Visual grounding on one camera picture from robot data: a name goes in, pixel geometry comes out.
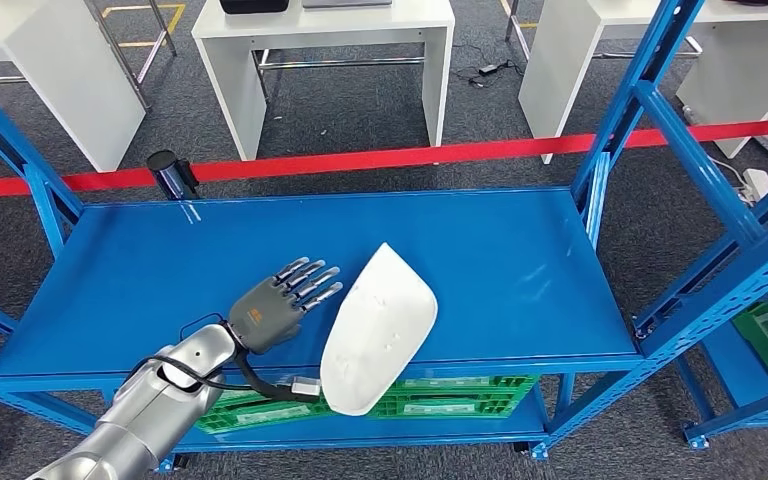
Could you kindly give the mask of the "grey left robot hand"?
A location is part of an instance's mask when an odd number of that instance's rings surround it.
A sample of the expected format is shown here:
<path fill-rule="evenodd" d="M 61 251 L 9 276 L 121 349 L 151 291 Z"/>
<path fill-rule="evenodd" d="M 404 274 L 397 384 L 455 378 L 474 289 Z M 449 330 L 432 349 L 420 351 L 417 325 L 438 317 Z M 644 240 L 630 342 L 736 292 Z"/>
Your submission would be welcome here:
<path fill-rule="evenodd" d="M 297 335 L 301 319 L 342 289 L 339 273 L 323 260 L 294 260 L 232 305 L 229 331 L 244 349 L 267 352 Z"/>

